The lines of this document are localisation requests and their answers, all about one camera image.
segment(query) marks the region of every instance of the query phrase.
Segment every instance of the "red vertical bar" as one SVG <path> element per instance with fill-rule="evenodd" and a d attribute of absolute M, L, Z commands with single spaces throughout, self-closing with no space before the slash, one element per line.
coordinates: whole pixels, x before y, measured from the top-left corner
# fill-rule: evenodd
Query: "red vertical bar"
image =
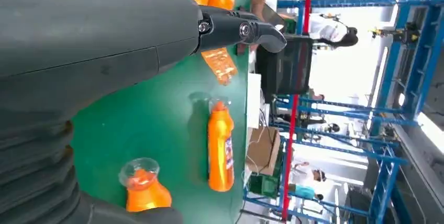
<path fill-rule="evenodd" d="M 308 25 L 309 25 L 309 19 L 310 19 L 310 3 L 312 0 L 305 0 L 305 10 L 304 10 L 304 27 L 302 28 L 303 33 L 308 33 Z M 293 106 L 292 106 L 292 113 L 291 113 L 291 120 L 290 120 L 290 136 L 287 143 L 287 159 L 285 161 L 285 184 L 284 184 L 284 195 L 281 195 L 281 197 L 284 198 L 284 206 L 282 208 L 282 218 L 284 220 L 287 219 L 287 210 L 288 205 L 290 203 L 290 198 L 288 197 L 288 180 L 290 179 L 290 170 L 291 170 L 291 161 L 293 156 L 293 134 L 294 134 L 294 128 L 296 125 L 296 113 L 297 113 L 297 105 L 299 102 L 299 96 L 295 95 L 293 96 Z"/>

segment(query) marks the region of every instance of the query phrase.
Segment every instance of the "green work surface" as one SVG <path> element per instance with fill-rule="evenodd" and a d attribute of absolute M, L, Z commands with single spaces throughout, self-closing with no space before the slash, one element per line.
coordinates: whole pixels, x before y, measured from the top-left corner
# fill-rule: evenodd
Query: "green work surface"
<path fill-rule="evenodd" d="M 244 4 L 246 0 L 236 0 Z M 74 118 L 75 166 L 82 190 L 125 206 L 118 173 L 128 161 L 159 162 L 159 181 L 171 192 L 173 207 L 186 224 L 230 224 L 242 207 L 246 149 L 248 55 L 234 56 L 239 70 L 221 86 L 200 55 L 187 57 L 155 78 L 113 93 Z M 207 184 L 207 123 L 210 97 L 231 100 L 235 184 L 218 193 Z"/>

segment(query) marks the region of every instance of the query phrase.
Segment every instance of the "blue steel frame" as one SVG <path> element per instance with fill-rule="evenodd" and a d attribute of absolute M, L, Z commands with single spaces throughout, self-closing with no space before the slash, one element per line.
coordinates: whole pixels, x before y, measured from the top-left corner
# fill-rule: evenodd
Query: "blue steel frame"
<path fill-rule="evenodd" d="M 365 7 L 365 6 L 392 6 L 395 4 L 400 5 L 399 13 L 395 28 L 402 29 L 408 21 L 410 7 L 411 6 L 427 6 L 428 12 L 426 19 L 424 21 L 424 25 L 421 30 L 421 36 L 419 42 L 416 47 L 414 62 L 412 71 L 408 77 L 407 84 L 405 87 L 405 97 L 406 103 L 404 104 L 401 110 L 399 109 L 390 109 L 385 108 L 387 99 L 390 93 L 390 88 L 393 82 L 393 75 L 395 71 L 395 67 L 397 64 L 398 55 L 401 49 L 401 44 L 399 42 L 393 42 L 389 55 L 387 57 L 386 68 L 384 71 L 383 80 L 381 83 L 381 88 L 379 92 L 379 96 L 376 102 L 376 107 L 367 107 L 367 106 L 359 106 L 359 105 L 350 105 L 344 103 L 335 103 L 335 102 L 321 102 L 315 101 L 311 99 L 303 99 L 300 98 L 300 102 L 308 102 L 308 103 L 320 103 L 334 106 L 347 107 L 350 109 L 354 109 L 352 111 L 331 111 L 331 110 L 319 110 L 305 106 L 298 106 L 299 111 L 307 111 L 321 114 L 333 114 L 338 116 L 346 116 L 353 118 L 361 118 L 365 120 L 369 120 L 369 115 L 373 114 L 371 120 L 374 122 L 372 124 L 370 136 L 378 136 L 380 131 L 380 123 L 382 122 L 390 122 L 393 124 L 405 124 L 410 126 L 417 125 L 414 120 L 416 116 L 421 111 L 424 101 L 426 99 L 428 89 L 430 87 L 430 82 L 433 77 L 433 73 L 435 71 L 436 63 L 439 59 L 440 54 L 440 46 L 444 39 L 444 15 L 441 10 L 441 5 L 443 5 L 444 0 L 312 0 L 311 7 Z M 302 32 L 302 20 L 303 20 L 303 7 L 305 3 L 304 1 L 278 1 L 278 8 L 298 8 L 298 23 L 296 33 L 301 34 Z M 288 99 L 288 102 L 285 99 L 278 100 L 278 107 L 289 108 L 292 104 L 292 96 L 285 97 Z M 380 117 L 380 114 L 404 114 L 407 115 L 407 120 L 402 119 L 389 119 L 385 117 Z M 289 125 L 287 124 L 276 124 L 276 127 L 280 128 L 283 131 L 288 131 Z M 378 180 L 376 183 L 376 187 L 373 193 L 373 198 L 371 201 L 371 206 L 368 212 L 352 209 L 349 207 L 337 206 L 333 203 L 329 203 L 326 201 L 319 201 L 315 199 L 305 199 L 305 200 L 313 200 L 320 203 L 323 206 L 329 207 L 338 207 L 343 210 L 354 212 L 358 215 L 363 215 L 368 217 L 369 222 L 371 223 L 382 223 L 386 208 L 392 199 L 393 204 L 395 205 L 395 209 L 400 215 L 400 219 L 402 223 L 411 223 L 411 219 L 409 214 L 406 212 L 406 208 L 403 205 L 402 199 L 399 197 L 399 191 L 395 186 L 397 172 L 399 171 L 399 166 L 402 164 L 406 164 L 406 161 L 395 156 L 393 148 L 397 146 L 397 143 L 393 142 L 382 142 L 381 139 L 375 137 L 369 137 L 366 139 L 362 138 L 353 138 L 356 139 L 357 142 L 364 142 L 371 145 L 371 150 L 364 150 L 363 152 L 351 151 L 347 149 L 334 148 L 325 145 L 321 145 L 318 143 L 312 143 L 311 141 L 302 140 L 302 135 L 304 133 L 308 134 L 316 134 L 322 136 L 328 136 L 342 143 L 348 143 L 346 140 L 350 139 L 348 136 L 337 135 L 334 133 L 326 133 L 319 132 L 313 130 L 307 130 L 303 128 L 296 127 L 295 133 L 297 138 L 293 140 L 293 142 L 303 145 L 308 145 L 312 147 L 318 147 L 328 150 L 340 151 L 345 153 L 352 153 L 360 156 L 368 156 L 370 158 L 377 159 L 380 165 L 380 170 L 378 174 Z M 289 141 L 289 139 L 285 139 L 281 137 L 282 141 Z M 264 207 L 268 207 L 271 209 L 275 209 L 278 211 L 282 211 L 282 199 L 280 197 L 279 205 L 275 206 L 273 204 L 264 203 L 261 201 L 263 199 L 260 198 L 248 198 L 247 194 L 245 194 L 245 200 L 262 205 Z M 308 219 L 312 219 L 318 221 L 320 223 L 328 223 L 327 220 L 322 220 L 319 218 L 314 218 L 309 215 L 305 215 L 302 212 L 296 212 L 292 210 L 288 210 L 288 213 L 291 215 L 305 217 Z"/>

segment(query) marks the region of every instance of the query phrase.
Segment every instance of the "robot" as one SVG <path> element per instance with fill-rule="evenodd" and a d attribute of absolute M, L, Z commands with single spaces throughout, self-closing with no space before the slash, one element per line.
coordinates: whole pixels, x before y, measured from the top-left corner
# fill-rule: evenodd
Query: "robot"
<path fill-rule="evenodd" d="M 0 0 L 0 28 L 2 224 L 180 224 L 172 208 L 133 214 L 82 192 L 70 119 L 194 53 L 286 45 L 250 13 L 193 0 Z"/>
<path fill-rule="evenodd" d="M 393 41 L 398 41 L 403 44 L 416 43 L 419 39 L 420 33 L 416 24 L 407 23 L 404 29 L 377 29 L 370 30 L 372 38 L 393 36 Z"/>

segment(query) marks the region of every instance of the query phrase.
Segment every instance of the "bottle label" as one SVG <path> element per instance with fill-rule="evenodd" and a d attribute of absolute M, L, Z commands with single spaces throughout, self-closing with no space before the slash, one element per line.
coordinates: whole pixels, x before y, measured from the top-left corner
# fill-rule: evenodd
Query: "bottle label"
<path fill-rule="evenodd" d="M 234 165 L 233 160 L 233 145 L 231 137 L 225 141 L 225 155 L 227 157 L 227 166 L 226 169 L 231 168 Z"/>

